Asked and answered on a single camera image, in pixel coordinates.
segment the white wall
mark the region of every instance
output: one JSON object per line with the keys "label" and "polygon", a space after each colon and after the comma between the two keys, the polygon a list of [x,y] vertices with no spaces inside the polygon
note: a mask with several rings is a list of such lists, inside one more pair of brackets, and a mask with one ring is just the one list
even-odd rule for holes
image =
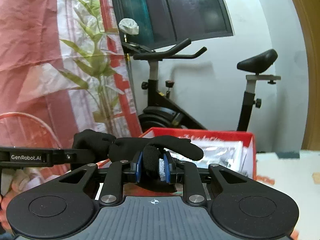
{"label": "white wall", "polygon": [[279,57],[276,74],[277,123],[274,151],[301,149],[308,112],[308,62],[303,34],[292,0],[260,0]]}
{"label": "white wall", "polygon": [[[193,54],[202,46],[208,51],[195,60],[164,60],[159,63],[159,89],[165,80],[175,81],[172,99],[210,130],[236,130],[246,80],[236,64],[272,48],[268,25],[259,0],[225,0],[235,35],[194,41],[182,51]],[[147,105],[141,82],[148,80],[148,63],[133,61],[138,113]],[[268,73],[274,74],[272,66]],[[257,84],[261,109],[253,109],[249,131],[256,135],[257,149],[271,151],[276,127],[276,86]]]}

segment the black saddle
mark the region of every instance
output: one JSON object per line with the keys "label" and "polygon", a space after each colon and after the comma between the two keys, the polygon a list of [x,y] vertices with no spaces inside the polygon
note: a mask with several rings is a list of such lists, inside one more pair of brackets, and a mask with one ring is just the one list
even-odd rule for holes
{"label": "black saddle", "polygon": [[261,74],[265,72],[278,58],[274,49],[269,49],[257,56],[245,59],[237,64],[237,69],[251,73]]}

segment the teal curtain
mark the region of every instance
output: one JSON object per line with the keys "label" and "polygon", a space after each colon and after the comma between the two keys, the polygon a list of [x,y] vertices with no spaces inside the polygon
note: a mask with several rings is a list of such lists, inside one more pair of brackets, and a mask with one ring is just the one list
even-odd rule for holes
{"label": "teal curtain", "polygon": [[138,35],[130,35],[128,40],[147,46],[153,44],[154,38],[146,0],[121,0],[121,3],[124,17],[135,20],[140,29]]}

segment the silver screw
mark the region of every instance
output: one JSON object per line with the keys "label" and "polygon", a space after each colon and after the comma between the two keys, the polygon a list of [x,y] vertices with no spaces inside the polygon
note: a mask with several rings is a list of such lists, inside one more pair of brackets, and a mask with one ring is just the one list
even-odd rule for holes
{"label": "silver screw", "polygon": [[189,197],[189,200],[192,203],[200,203],[200,202],[204,201],[204,197],[201,195],[192,195]]}
{"label": "silver screw", "polygon": [[113,195],[104,195],[101,197],[101,201],[104,203],[112,203],[116,200],[117,200],[116,196],[113,196]]}

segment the triangular cutout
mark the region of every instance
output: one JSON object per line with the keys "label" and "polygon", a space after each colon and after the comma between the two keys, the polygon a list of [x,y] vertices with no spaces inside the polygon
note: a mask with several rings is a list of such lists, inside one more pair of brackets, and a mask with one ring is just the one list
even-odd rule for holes
{"label": "triangular cutout", "polygon": [[79,183],[79,181],[82,179],[82,177],[84,176],[84,174],[86,172],[87,172],[86,170],[81,170],[77,173],[70,174],[69,176],[60,180],[60,182],[69,183],[69,184],[77,184],[77,183]]}
{"label": "triangular cutout", "polygon": [[237,184],[237,183],[245,183],[245,182],[247,182],[246,180],[241,179],[241,178],[229,173],[228,171],[221,170],[220,173],[224,177],[226,182],[228,182],[229,184]]}

